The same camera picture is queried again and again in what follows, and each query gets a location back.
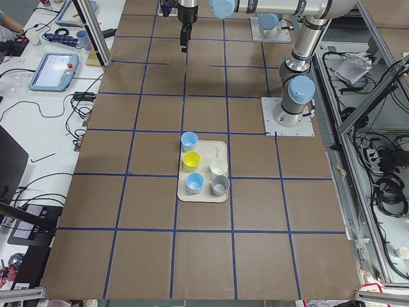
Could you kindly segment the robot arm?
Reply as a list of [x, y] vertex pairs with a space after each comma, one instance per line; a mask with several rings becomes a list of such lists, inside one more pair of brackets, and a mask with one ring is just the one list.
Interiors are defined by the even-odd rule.
[[281, 104], [273, 111], [275, 122], [283, 127], [295, 127], [304, 108], [313, 99], [314, 82], [306, 76], [311, 58], [332, 19], [348, 13], [356, 1], [209, 1], [214, 17], [226, 19], [242, 12], [278, 13], [303, 16], [304, 21], [291, 54], [282, 62], [280, 77], [284, 90]]
[[258, 15], [259, 31], [264, 36], [276, 35], [282, 30], [282, 21], [274, 13]]

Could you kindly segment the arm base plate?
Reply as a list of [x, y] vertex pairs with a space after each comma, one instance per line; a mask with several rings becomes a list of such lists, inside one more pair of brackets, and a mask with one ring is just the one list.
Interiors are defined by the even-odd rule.
[[287, 22], [279, 21], [274, 28], [265, 29], [259, 23], [259, 17], [251, 17], [251, 33], [253, 42], [261, 43], [290, 43], [291, 37], [289, 29], [286, 29]]
[[261, 105], [267, 136], [314, 137], [308, 106], [300, 114], [289, 114], [282, 109], [280, 97], [262, 97]]

